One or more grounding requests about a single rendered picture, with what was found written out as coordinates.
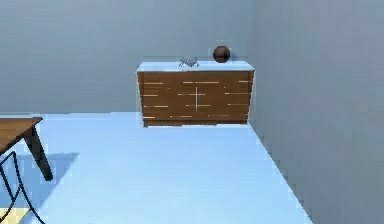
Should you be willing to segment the brown basketball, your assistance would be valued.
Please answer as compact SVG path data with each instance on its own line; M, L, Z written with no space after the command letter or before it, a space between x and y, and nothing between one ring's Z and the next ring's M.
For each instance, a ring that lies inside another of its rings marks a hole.
M230 59L230 55L227 46L217 46L213 51L213 58L217 63L226 63Z

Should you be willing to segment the brown wooden sideboard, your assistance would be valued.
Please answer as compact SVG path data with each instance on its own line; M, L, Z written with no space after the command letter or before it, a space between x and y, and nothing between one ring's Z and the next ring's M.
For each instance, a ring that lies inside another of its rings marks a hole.
M143 62L136 74L146 127L248 122L255 68L245 61Z

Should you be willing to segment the brown wooden table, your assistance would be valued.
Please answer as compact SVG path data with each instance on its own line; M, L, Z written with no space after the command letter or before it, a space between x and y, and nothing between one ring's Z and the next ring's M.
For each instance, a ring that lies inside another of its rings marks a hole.
M24 140L44 179L52 181L53 173L36 128L42 120L42 117L0 118L0 155Z

